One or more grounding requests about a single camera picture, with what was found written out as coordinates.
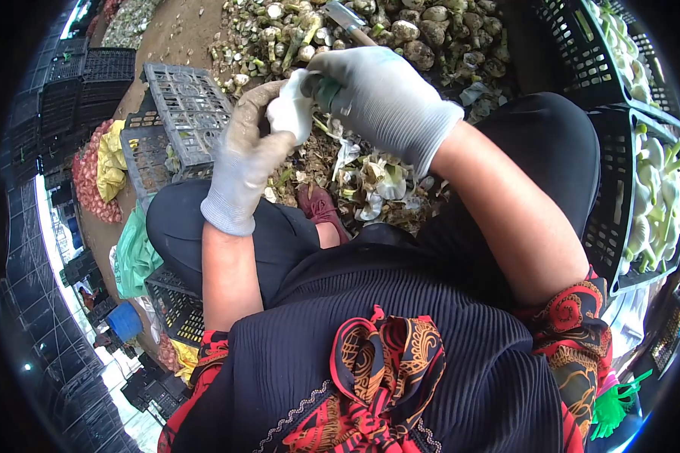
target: knife handle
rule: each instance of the knife handle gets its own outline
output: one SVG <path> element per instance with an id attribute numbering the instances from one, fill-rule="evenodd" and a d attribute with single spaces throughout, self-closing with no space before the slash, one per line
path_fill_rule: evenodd
<path id="1" fill-rule="evenodd" d="M 363 33 L 359 28 L 354 28 L 350 31 L 350 37 L 352 37 L 355 42 L 361 46 L 377 46 L 375 41 L 373 41 L 370 36 Z"/>

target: forearm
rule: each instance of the forearm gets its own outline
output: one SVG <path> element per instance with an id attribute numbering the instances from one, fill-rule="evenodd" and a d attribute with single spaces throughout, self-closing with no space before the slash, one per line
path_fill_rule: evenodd
<path id="1" fill-rule="evenodd" d="M 251 236 L 231 236 L 205 222 L 201 273 L 207 330 L 228 332 L 236 321 L 263 311 Z"/>
<path id="2" fill-rule="evenodd" d="M 587 257 L 564 213 L 473 126 L 458 122 L 431 171 L 461 197 L 520 303 L 544 304 L 587 275 Z"/>

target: dirty glove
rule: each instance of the dirty glove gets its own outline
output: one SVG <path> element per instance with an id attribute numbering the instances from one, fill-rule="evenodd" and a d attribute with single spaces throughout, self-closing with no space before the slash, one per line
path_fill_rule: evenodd
<path id="1" fill-rule="evenodd" d="M 232 236 L 254 231 L 254 210 L 272 174 L 294 147 L 292 132 L 277 132 L 260 139 L 257 124 L 264 107 L 277 97 L 284 82 L 270 82 L 239 99 L 229 126 L 215 150 L 214 175 L 201 213 L 207 222 Z"/>
<path id="2" fill-rule="evenodd" d="M 358 47 L 318 54 L 309 70 L 321 71 L 343 88 L 331 104 L 333 116 L 363 139 L 425 176 L 438 147 L 463 109 L 442 101 L 410 64 L 387 47 Z"/>

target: black pants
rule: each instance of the black pants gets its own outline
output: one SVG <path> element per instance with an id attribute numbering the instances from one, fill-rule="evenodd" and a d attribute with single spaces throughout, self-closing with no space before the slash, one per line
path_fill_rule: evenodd
<path id="1" fill-rule="evenodd" d="M 476 127 L 556 202 L 581 237 L 597 194 L 600 166 L 597 134 L 587 115 L 562 96 L 541 93 L 509 102 Z M 166 266 L 199 295 L 204 227 L 199 205 L 208 190 L 208 180 L 167 186 L 154 197 L 146 215 L 151 244 Z M 264 305 L 271 307 L 284 278 L 320 250 L 320 240 L 315 225 L 297 208 L 261 199 L 254 220 L 257 277 Z M 426 222 L 417 244 L 434 252 L 439 263 L 457 268 L 464 289 L 476 298 L 502 308 L 512 304 L 505 278 L 458 197 Z"/>

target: green plastic bag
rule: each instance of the green plastic bag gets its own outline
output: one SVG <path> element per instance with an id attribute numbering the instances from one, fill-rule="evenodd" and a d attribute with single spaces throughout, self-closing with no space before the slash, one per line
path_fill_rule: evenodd
<path id="1" fill-rule="evenodd" d="M 163 263 L 164 260 L 148 241 L 146 216 L 137 200 L 116 245 L 114 276 L 119 297 L 147 296 L 144 280 Z"/>

